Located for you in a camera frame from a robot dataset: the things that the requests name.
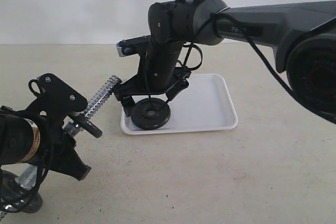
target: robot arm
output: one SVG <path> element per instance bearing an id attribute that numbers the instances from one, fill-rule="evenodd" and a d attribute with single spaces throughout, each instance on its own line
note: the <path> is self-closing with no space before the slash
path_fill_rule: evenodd
<path id="1" fill-rule="evenodd" d="M 290 95 L 333 120 L 329 115 L 336 114 L 336 1 L 230 8 L 222 0 L 174 0 L 151 5 L 148 23 L 149 36 L 117 45 L 121 57 L 140 55 L 139 72 L 132 78 L 137 90 L 124 96 L 123 85 L 116 90 L 119 101 L 128 98 L 122 102 L 127 115 L 135 106 L 132 95 L 167 94 L 173 89 L 175 97 L 187 88 L 186 60 L 181 69 L 176 67 L 186 42 L 191 43 L 186 46 L 187 59 L 195 44 L 215 46 L 228 38 L 250 43 L 264 62 L 256 44 L 271 47 L 277 72 L 287 72 Z"/>

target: white tray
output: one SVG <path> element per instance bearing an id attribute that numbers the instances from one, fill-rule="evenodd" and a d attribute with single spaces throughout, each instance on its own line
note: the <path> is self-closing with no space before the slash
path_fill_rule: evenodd
<path id="1" fill-rule="evenodd" d="M 146 131 L 136 127 L 121 112 L 121 129 L 129 135 L 231 130 L 238 124 L 228 88 L 222 76 L 214 73 L 192 74 L 189 87 L 169 103 L 171 117 L 159 129 Z M 153 96 L 166 100 L 165 95 Z M 135 102 L 146 97 L 134 96 Z"/>

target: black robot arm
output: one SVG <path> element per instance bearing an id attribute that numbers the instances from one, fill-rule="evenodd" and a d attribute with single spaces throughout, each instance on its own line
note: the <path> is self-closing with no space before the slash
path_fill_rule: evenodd
<path id="1" fill-rule="evenodd" d="M 250 43 L 296 101 L 336 123 L 336 1 L 230 8 L 222 0 L 174 0 L 151 5 L 148 23 L 150 35 L 117 44 L 121 57 L 140 55 L 138 74 L 115 93 L 127 116 L 135 106 L 132 95 L 173 90 L 171 101 L 188 87 L 186 62 L 192 48 L 199 49 L 195 44 L 214 46 L 227 38 Z M 291 88 L 256 45 L 273 49 L 276 70 L 287 72 Z M 183 47 L 188 52 L 177 67 Z"/>

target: plastic tray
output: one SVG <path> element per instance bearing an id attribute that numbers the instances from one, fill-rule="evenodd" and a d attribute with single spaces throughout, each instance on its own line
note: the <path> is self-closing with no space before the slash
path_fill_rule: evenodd
<path id="1" fill-rule="evenodd" d="M 231 130 L 238 117 L 222 76 L 214 73 L 192 74 L 189 87 L 169 103 L 171 117 L 159 129 L 146 131 L 136 127 L 121 112 L 121 129 L 129 135 Z M 166 100 L 165 95 L 153 96 Z M 134 96 L 135 102 L 146 97 Z"/>

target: concrete floor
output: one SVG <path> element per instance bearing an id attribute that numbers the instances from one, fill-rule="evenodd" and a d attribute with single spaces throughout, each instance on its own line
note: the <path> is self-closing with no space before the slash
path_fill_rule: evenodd
<path id="1" fill-rule="evenodd" d="M 40 189 L 43 208 L 3 223 L 335 223 L 335 126 L 287 95 L 249 45 L 202 48 L 197 73 L 225 78 L 238 127 L 128 136 L 111 98 L 92 119 L 103 137 L 76 137 L 92 167 L 87 178 L 50 172 Z M 262 50 L 273 64 L 271 50 Z M 2 46 L 0 56 L 0 101 L 17 110 L 32 102 L 28 81 L 43 73 L 90 98 L 110 75 L 133 76 L 139 60 L 119 58 L 115 46 Z M 196 62 L 193 54 L 190 65 Z"/>

